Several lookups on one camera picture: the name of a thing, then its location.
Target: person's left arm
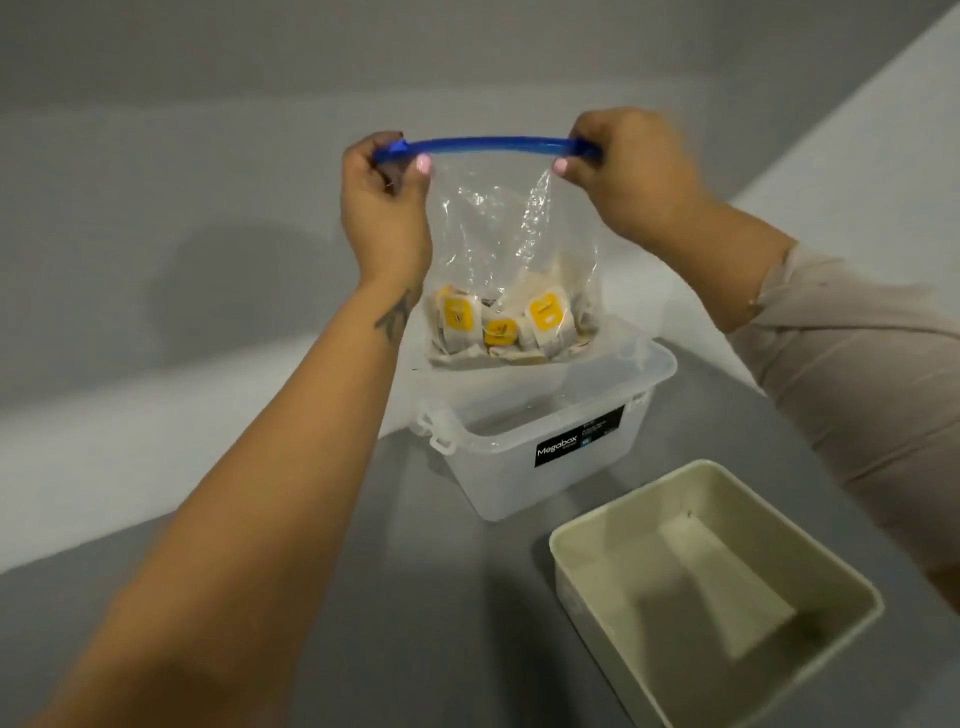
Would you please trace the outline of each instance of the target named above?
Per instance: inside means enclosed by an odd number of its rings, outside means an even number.
[[[282,717],[430,265],[429,159],[392,194],[343,159],[356,290],[273,401],[180,507],[38,726],[262,725]]]

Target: empty square container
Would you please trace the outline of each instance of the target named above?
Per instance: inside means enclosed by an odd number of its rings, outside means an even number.
[[[671,728],[743,726],[883,611],[867,579],[708,461],[566,523],[550,550],[637,724],[649,701]]]
[[[654,387],[676,371],[668,349],[608,316],[580,359],[426,374],[412,428],[477,514],[500,521],[627,454]]]

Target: person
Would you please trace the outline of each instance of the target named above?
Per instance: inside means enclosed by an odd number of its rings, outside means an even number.
[[[554,171],[690,284],[838,481],[956,598],[957,329],[917,291],[860,279],[714,199],[658,114],[589,112],[573,134],[602,161]],[[171,519],[34,726],[283,722],[431,262],[430,159],[397,187],[372,165],[397,138],[375,134],[343,157],[355,290]]]

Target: clear plastic bag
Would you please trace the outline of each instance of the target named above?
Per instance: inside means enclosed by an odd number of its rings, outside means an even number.
[[[434,155],[427,200],[434,262],[423,294],[427,359],[469,368],[563,361],[585,351],[601,320],[599,221],[583,192],[557,179],[550,165],[556,156],[593,149],[542,137],[394,148],[407,158]]]

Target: gray table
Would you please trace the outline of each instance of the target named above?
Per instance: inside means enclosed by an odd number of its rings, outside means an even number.
[[[553,594],[551,530],[696,458],[730,468],[870,578],[887,612],[763,726],[960,725],[960,619],[832,485],[769,402],[678,352],[633,451],[499,524],[424,441],[381,441],[322,615],[294,726],[631,723]],[[0,725],[35,711],[159,521],[0,576]],[[651,711],[647,724],[659,725]]]

